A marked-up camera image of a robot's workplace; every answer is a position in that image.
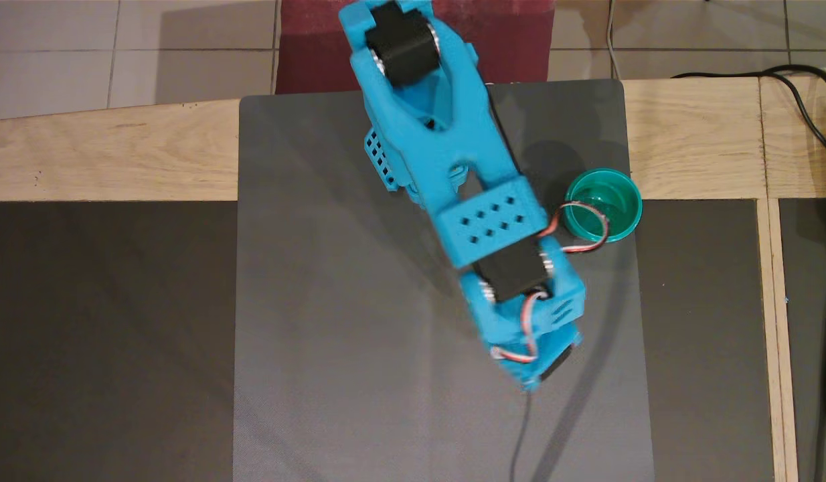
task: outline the blue 3d printed part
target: blue 3d printed part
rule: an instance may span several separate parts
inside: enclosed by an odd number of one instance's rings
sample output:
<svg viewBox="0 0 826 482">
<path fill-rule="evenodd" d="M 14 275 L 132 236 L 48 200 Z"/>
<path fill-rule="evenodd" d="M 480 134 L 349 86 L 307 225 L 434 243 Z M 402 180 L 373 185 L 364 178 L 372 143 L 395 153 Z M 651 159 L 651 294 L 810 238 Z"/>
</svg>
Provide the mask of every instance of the blue 3d printed part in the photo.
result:
<svg viewBox="0 0 826 482">
<path fill-rule="evenodd" d="M 532 307 L 538 358 L 499 360 L 533 390 L 581 342 L 573 321 L 584 310 L 585 286 L 555 239 L 535 236 L 548 217 L 493 120 L 475 49 L 434 17 L 430 0 L 361 0 L 339 18 L 373 125 L 365 151 L 387 190 L 404 188 L 428 213 L 452 265 L 473 266 L 460 284 L 487 351 L 525 353 L 523 300 L 531 290 L 548 294 Z M 462 199 L 469 170 L 483 191 Z M 514 262 L 517 253 L 526 264 Z M 529 266 L 530 256 L 533 269 L 505 272 Z"/>
</svg>

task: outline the gray cable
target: gray cable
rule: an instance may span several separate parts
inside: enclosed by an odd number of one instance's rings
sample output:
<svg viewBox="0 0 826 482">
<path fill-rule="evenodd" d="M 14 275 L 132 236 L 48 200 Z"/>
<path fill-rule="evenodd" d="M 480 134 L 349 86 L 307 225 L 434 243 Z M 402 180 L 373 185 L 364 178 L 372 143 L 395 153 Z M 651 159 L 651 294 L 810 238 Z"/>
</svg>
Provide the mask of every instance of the gray cable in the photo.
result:
<svg viewBox="0 0 826 482">
<path fill-rule="evenodd" d="M 606 48 L 609 49 L 609 58 L 612 60 L 612 67 L 615 68 L 615 78 L 621 80 L 621 70 L 618 68 L 618 60 L 615 59 L 615 50 L 612 48 L 612 21 L 615 19 L 615 0 L 609 0 L 609 19 L 606 21 Z"/>
</svg>

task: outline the ventilation hole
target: ventilation hole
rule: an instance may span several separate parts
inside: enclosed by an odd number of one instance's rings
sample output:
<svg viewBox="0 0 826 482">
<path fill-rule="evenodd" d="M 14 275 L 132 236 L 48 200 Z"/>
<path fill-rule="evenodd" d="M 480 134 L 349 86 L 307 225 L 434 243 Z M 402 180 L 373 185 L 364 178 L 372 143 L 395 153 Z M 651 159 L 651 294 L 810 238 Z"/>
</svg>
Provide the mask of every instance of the ventilation hole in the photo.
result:
<svg viewBox="0 0 826 482">
<path fill-rule="evenodd" d="M 565 301 L 561 302 L 561 303 L 559 304 L 559 306 L 558 306 L 556 309 L 554 309 L 554 310 L 553 310 L 553 314 L 554 314 L 554 315 L 559 314 L 559 312 L 560 312 L 560 311 L 562 311 L 562 309 L 565 309 L 565 307 L 566 307 L 569 303 L 571 303 L 571 300 L 570 300 L 570 299 L 566 299 Z"/>
<path fill-rule="evenodd" d="M 565 311 L 562 311 L 559 315 L 557 315 L 556 319 L 553 320 L 553 324 L 554 325 L 559 324 L 560 321 L 564 320 L 572 312 L 573 312 L 573 309 L 570 309 L 570 308 L 566 309 Z"/>
</svg>

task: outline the red cloth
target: red cloth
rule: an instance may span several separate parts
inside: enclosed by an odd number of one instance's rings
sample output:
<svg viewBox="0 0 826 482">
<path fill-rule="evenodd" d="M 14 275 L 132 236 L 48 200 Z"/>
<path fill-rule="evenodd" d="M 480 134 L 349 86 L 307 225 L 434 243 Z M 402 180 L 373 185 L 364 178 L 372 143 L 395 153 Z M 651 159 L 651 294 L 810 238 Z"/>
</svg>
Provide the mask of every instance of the red cloth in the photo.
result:
<svg viewBox="0 0 826 482">
<path fill-rule="evenodd" d="M 284 0 L 276 93 L 357 90 L 339 10 L 351 0 Z M 434 0 L 472 42 L 486 82 L 547 80 L 554 0 Z"/>
</svg>

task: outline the wooden table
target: wooden table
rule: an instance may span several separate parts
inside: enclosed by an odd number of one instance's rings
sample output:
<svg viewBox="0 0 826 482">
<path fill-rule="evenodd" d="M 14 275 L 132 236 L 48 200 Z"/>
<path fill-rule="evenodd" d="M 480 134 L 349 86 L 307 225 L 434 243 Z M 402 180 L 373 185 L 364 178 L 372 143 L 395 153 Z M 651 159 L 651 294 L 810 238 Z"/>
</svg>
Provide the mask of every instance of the wooden table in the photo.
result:
<svg viewBox="0 0 826 482">
<path fill-rule="evenodd" d="M 826 87 L 795 79 L 826 132 Z M 755 199 L 776 480 L 798 479 L 778 199 L 826 197 L 826 153 L 776 80 L 627 80 L 647 199 Z M 233 201 L 238 100 L 0 120 L 0 201 Z"/>
</svg>

